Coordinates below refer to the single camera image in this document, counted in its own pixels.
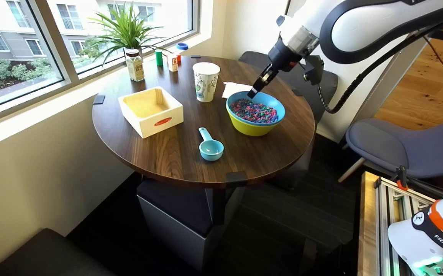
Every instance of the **white cup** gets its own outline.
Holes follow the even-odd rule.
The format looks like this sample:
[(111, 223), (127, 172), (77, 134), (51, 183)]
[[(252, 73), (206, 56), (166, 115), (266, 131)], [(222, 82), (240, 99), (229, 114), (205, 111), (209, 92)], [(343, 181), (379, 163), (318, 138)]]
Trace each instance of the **white cup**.
[(220, 68), (214, 63), (192, 65), (194, 94), (197, 102), (209, 103), (214, 99), (219, 73)]

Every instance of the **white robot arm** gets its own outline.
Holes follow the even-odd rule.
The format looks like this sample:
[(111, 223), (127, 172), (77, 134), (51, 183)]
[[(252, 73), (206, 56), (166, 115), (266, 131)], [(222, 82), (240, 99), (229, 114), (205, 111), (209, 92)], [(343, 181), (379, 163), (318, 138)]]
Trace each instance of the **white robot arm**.
[[(309, 54), (317, 46), (335, 63), (356, 63), (396, 37), (439, 30), (443, 0), (306, 0), (294, 17), (280, 17), (277, 23), (280, 34), (268, 53), (271, 63), (254, 82), (249, 97), (278, 71), (312, 63)], [(303, 79), (315, 85), (320, 74)]]

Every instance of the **chair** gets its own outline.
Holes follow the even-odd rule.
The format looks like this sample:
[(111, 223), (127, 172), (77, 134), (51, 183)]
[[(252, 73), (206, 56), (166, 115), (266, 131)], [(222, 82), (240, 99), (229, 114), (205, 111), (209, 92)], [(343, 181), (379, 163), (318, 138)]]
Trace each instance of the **chair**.
[[(260, 53), (245, 51), (238, 57), (238, 62), (248, 63), (261, 73), (269, 63), (269, 59), (268, 56)], [(277, 77), (281, 79), (284, 83), (287, 83), (295, 96), (303, 97), (307, 102), (312, 111), (314, 122), (318, 123), (324, 114), (324, 108), (321, 106), (320, 99), (317, 96), (317, 88), (304, 82), (301, 76), (303, 76), (301, 68), (294, 66), (289, 73), (278, 73)], [(337, 83), (338, 79), (335, 74), (323, 71), (320, 89), (326, 103), (329, 103), (329, 100), (335, 94)], [(268, 180), (268, 183), (289, 191), (294, 189), (301, 181), (304, 172), (307, 172), (310, 152), (312, 146), (291, 168), (287, 168), (275, 178)]]
[(346, 145), (361, 158), (338, 180), (343, 183), (361, 165), (404, 180), (443, 177), (443, 125), (409, 131), (381, 120), (361, 120), (344, 134)]

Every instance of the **round wooden table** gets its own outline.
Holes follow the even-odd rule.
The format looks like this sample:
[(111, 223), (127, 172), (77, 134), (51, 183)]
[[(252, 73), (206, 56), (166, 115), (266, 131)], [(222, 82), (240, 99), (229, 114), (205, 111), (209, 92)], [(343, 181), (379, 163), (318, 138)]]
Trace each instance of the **round wooden table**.
[[(214, 100), (199, 103), (194, 97), (191, 66), (211, 62), (220, 68)], [(263, 92), (274, 96), (286, 109), (283, 122), (264, 137), (238, 134), (225, 111), (223, 82), (252, 85), (258, 71), (246, 63), (211, 59), (182, 57), (177, 73), (154, 62), (143, 63), (145, 82), (133, 83), (127, 73), (117, 74), (97, 96), (104, 103), (94, 105), (93, 126), (100, 142), (136, 172), (156, 181), (192, 184), (202, 188), (235, 188), (274, 177), (297, 161), (309, 148), (315, 123), (307, 103), (294, 96), (291, 88), (272, 80)], [(153, 137), (140, 138), (120, 114), (117, 97), (160, 86), (183, 108), (183, 123)], [(197, 129), (206, 128), (214, 140), (225, 146), (220, 160), (203, 161), (199, 155), (202, 142)]]

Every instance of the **floor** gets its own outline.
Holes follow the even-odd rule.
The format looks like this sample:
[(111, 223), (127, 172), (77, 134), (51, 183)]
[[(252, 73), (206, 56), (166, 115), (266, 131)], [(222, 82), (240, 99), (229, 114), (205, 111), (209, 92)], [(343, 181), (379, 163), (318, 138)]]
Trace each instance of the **floor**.
[(309, 172), (294, 189), (260, 184), (245, 191), (202, 273), (148, 234), (134, 195), (137, 175), (67, 238), (119, 276), (352, 275), (360, 180), (355, 174), (337, 184), (337, 178), (353, 160), (349, 151), (317, 135)]

